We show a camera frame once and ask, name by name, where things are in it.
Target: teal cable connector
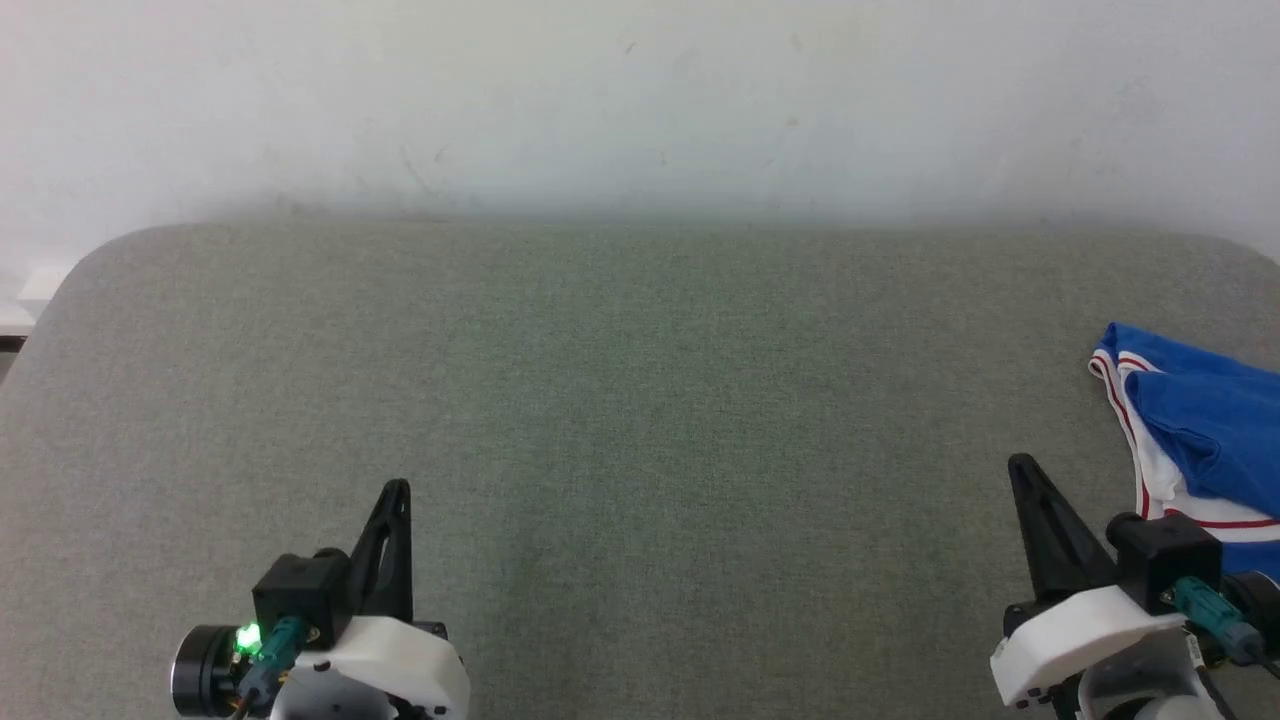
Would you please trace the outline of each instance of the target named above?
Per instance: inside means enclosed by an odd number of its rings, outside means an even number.
[[[271,629],[262,650],[253,655],[253,666],[239,682],[237,692],[250,706],[265,705],[280,692],[280,675],[298,661],[298,653],[307,643],[306,621],[301,618],[283,618]]]
[[[1174,583],[1172,600],[1174,607],[1213,635],[1234,662],[1249,665],[1263,656],[1266,644],[1257,628],[1199,578],[1180,578]]]

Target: fabric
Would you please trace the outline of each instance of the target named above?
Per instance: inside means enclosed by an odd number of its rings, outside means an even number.
[[[1188,515],[1225,571],[1280,578],[1280,375],[1119,323],[1089,369],[1133,448],[1137,511]]]
[[[1276,366],[1277,307],[1270,260],[1140,232],[133,234],[0,384],[0,716],[173,717],[182,637],[403,477],[474,717],[1021,717],[1009,455],[1101,533],[1130,455],[1079,348]]]

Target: green led light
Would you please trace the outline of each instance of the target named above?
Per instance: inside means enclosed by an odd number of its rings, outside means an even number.
[[[257,623],[250,623],[236,630],[236,650],[241,652],[257,652],[262,647],[262,630]]]

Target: cable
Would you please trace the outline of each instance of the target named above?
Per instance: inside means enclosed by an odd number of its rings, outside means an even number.
[[[1204,667],[1197,667],[1196,674],[1199,675],[1201,684],[1204,685],[1204,691],[1208,692],[1208,697],[1213,698],[1213,705],[1217,706],[1219,714],[1222,715],[1224,720],[1240,720],[1236,717],[1235,712],[1231,712],[1231,706],[1226,703],[1226,698],[1222,693],[1217,692],[1217,685],[1213,680],[1208,678],[1208,670]]]
[[[253,706],[253,698],[257,697],[257,688],[251,688],[244,697],[239,698],[236,703],[236,712],[232,714],[232,720],[244,720],[248,715],[250,707]]]

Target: white trim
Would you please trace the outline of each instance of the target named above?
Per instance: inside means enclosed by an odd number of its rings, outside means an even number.
[[[1107,355],[1105,350],[1093,351],[1093,357],[1089,357],[1089,373],[1092,373],[1093,377],[1102,380],[1103,393],[1107,396],[1107,405],[1110,405],[1111,410],[1115,411],[1116,421],[1120,423],[1120,433],[1124,436],[1124,439],[1129,443],[1129,454],[1133,456],[1134,491],[1137,492],[1134,497],[1134,512],[1138,512],[1140,515],[1142,487],[1143,487],[1142,464],[1138,462],[1138,451],[1133,445],[1133,434],[1130,434],[1129,427],[1125,424],[1125,410],[1120,405],[1116,405],[1115,402],[1115,398],[1120,397],[1120,391],[1116,389],[1120,387],[1119,386],[1120,380],[1119,377],[1116,375],[1115,365],[1111,364],[1111,356]],[[1149,519],[1152,515],[1153,512],[1151,512],[1151,507],[1148,507],[1146,516]],[[1156,516],[1158,518],[1161,515],[1164,515],[1162,509],[1160,515]]]

